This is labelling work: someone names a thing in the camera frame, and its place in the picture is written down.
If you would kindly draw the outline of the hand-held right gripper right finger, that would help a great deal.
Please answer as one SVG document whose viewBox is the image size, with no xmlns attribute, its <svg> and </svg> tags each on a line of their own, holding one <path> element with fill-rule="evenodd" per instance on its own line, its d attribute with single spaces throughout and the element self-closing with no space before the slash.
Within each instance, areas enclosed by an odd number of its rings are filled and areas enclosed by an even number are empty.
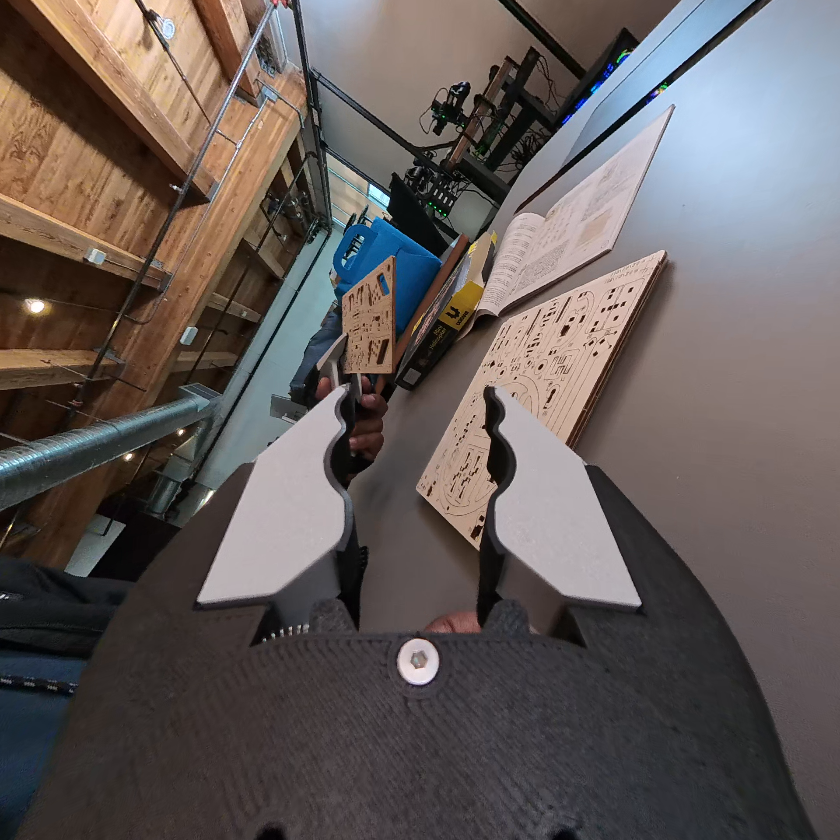
<svg viewBox="0 0 840 840">
<path fill-rule="evenodd" d="M 552 632 L 566 606 L 642 605 L 585 462 L 503 388 L 484 391 L 487 468 L 497 487 L 479 546 L 477 616 L 517 601 Z"/>
</svg>

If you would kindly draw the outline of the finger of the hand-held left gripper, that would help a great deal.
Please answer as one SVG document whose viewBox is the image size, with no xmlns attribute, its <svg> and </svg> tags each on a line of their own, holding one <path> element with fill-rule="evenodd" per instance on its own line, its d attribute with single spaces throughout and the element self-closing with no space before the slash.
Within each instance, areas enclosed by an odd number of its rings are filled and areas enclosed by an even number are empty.
<svg viewBox="0 0 840 840">
<path fill-rule="evenodd" d="M 348 384 L 350 386 L 350 394 L 353 397 L 360 397 L 361 375 L 358 373 L 349 373 L 345 370 L 347 365 L 347 344 L 347 333 L 342 333 L 333 342 L 332 346 L 318 362 L 319 379 L 326 377 L 333 390 L 339 388 L 341 385 Z"/>
</svg>

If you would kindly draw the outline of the small wooden puzzle sheet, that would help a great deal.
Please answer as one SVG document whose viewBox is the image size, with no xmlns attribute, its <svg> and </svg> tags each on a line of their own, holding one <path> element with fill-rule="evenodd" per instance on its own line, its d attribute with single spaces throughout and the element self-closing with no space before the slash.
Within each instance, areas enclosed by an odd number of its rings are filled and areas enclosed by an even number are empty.
<svg viewBox="0 0 840 840">
<path fill-rule="evenodd" d="M 396 258 L 389 256 L 343 295 L 347 374 L 388 375 L 395 370 L 395 269 Z"/>
</svg>

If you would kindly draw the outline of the person's left hand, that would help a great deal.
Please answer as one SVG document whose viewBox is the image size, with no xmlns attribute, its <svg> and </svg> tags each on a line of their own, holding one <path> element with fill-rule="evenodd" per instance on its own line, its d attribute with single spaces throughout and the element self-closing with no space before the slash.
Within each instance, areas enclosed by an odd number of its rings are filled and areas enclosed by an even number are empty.
<svg viewBox="0 0 840 840">
<path fill-rule="evenodd" d="M 350 435 L 350 453 L 354 471 L 349 479 L 367 469 L 381 452 L 384 444 L 384 415 L 387 403 L 382 395 L 369 392 L 360 398 L 355 411 L 355 426 Z"/>
</svg>

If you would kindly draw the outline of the black and yellow puzzle box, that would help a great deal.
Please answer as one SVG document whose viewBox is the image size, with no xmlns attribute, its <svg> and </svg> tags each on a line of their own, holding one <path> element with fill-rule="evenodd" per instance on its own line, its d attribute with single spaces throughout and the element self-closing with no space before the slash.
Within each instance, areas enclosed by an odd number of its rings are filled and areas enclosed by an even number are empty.
<svg viewBox="0 0 840 840">
<path fill-rule="evenodd" d="M 487 231 L 468 248 L 413 331 L 396 385 L 417 387 L 457 340 L 478 308 L 496 247 L 497 234 Z"/>
</svg>

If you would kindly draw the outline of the blue felt bag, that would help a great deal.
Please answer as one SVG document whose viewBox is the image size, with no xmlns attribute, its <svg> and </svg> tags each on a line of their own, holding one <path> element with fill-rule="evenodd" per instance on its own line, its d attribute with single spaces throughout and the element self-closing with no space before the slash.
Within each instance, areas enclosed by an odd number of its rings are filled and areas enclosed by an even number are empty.
<svg viewBox="0 0 840 840">
<path fill-rule="evenodd" d="M 387 257 L 395 257 L 395 332 L 400 337 L 424 299 L 442 262 L 383 218 L 372 226 L 356 224 L 345 228 L 333 257 L 339 277 L 337 301 L 370 274 Z"/>
</svg>

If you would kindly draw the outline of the stack of large wooden puzzle sheets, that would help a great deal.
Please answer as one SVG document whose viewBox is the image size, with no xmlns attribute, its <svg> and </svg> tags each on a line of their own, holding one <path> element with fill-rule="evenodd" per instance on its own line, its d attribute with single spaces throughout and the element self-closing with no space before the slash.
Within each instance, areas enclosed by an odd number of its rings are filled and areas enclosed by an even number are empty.
<svg viewBox="0 0 840 840">
<path fill-rule="evenodd" d="M 486 386 L 503 387 L 552 434 L 576 446 L 666 260 L 660 250 L 500 326 L 416 485 L 473 548 L 480 546 L 496 488 L 487 468 Z"/>
</svg>

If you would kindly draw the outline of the black monitor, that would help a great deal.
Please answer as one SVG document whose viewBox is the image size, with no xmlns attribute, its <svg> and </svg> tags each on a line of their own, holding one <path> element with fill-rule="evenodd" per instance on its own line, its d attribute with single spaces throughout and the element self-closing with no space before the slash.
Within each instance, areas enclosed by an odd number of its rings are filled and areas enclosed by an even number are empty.
<svg viewBox="0 0 840 840">
<path fill-rule="evenodd" d="M 392 174 L 387 213 L 392 218 L 392 226 L 435 257 L 441 258 L 449 247 L 420 200 L 396 172 Z"/>
</svg>

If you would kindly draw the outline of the person's dark jacket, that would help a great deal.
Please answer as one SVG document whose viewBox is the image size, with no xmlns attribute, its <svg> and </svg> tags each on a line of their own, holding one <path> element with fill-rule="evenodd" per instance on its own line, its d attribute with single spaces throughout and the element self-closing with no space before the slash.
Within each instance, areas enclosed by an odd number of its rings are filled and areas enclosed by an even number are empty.
<svg viewBox="0 0 840 840">
<path fill-rule="evenodd" d="M 133 584 L 1 558 L 1 648 L 89 659 Z"/>
</svg>

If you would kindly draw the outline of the open instruction booklet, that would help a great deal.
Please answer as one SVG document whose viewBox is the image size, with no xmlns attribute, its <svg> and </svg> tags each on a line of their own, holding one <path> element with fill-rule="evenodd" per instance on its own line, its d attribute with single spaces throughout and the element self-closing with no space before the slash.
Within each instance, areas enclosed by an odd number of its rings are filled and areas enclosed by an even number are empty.
<svg viewBox="0 0 840 840">
<path fill-rule="evenodd" d="M 513 218 L 467 331 L 474 320 L 501 315 L 613 249 L 674 109 L 670 106 L 545 216 Z"/>
</svg>

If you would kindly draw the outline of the black equipment rack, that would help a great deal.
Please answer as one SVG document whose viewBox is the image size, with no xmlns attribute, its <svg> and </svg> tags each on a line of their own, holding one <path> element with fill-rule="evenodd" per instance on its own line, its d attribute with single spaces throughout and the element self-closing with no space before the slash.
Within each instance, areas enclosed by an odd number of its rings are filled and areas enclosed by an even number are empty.
<svg viewBox="0 0 840 840">
<path fill-rule="evenodd" d="M 403 180 L 431 213 L 447 217 L 455 200 L 474 190 L 499 207 L 512 183 L 553 134 L 559 109 L 548 64 L 535 48 L 490 69 L 483 92 L 470 93 L 465 129 L 452 140 L 422 147 Z"/>
</svg>

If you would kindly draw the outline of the person's blue pants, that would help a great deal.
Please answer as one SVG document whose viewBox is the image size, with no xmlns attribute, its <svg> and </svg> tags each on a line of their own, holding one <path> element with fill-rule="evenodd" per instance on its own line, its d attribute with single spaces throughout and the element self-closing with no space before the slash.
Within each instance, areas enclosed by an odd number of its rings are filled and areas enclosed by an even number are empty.
<svg viewBox="0 0 840 840">
<path fill-rule="evenodd" d="M 14 838 L 37 790 L 87 662 L 1 653 L 1 838 Z"/>
</svg>

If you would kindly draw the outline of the colourful lit screen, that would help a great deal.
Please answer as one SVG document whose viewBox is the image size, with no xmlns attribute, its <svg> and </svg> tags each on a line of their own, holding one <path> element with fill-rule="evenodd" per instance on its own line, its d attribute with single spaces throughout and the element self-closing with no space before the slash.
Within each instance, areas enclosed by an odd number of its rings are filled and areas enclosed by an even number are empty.
<svg viewBox="0 0 840 840">
<path fill-rule="evenodd" d="M 627 28 L 620 30 L 594 65 L 585 72 L 583 78 L 564 100 L 563 105 L 560 106 L 553 122 L 554 130 L 558 130 L 566 124 L 594 96 L 638 44 L 638 39 Z"/>
</svg>

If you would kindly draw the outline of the spiral metal ventilation duct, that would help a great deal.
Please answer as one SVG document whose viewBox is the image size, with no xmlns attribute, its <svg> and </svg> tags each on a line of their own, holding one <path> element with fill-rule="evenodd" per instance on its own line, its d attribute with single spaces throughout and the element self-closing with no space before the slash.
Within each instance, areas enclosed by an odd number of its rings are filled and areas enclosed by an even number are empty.
<svg viewBox="0 0 840 840">
<path fill-rule="evenodd" d="M 130 451 L 213 415 L 222 395 L 192 383 L 173 402 L 6 448 L 1 453 L 5 510 Z"/>
</svg>

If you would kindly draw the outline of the black ceiling rail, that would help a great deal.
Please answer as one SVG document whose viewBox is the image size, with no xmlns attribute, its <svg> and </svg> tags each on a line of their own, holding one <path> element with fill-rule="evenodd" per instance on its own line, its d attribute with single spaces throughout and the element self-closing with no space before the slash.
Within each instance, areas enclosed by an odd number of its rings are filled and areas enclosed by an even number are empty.
<svg viewBox="0 0 840 840">
<path fill-rule="evenodd" d="M 298 52 L 300 57 L 300 67 L 302 70 L 304 81 L 306 83 L 309 119 L 311 123 L 312 148 L 316 155 L 318 178 L 320 183 L 320 186 L 315 189 L 316 197 L 313 199 L 313 202 L 320 202 L 320 205 L 322 205 L 322 211 L 319 212 L 319 215 L 322 217 L 322 221 L 326 225 L 327 230 L 329 231 L 329 233 L 331 233 L 333 231 L 331 193 L 329 186 L 328 166 L 325 157 L 326 153 L 324 150 L 324 143 L 322 137 L 322 114 L 318 93 L 318 83 L 310 67 L 308 57 L 308 45 L 301 10 L 301 2 L 289 1 L 289 7 L 291 8 L 292 15 L 294 18 Z"/>
</svg>

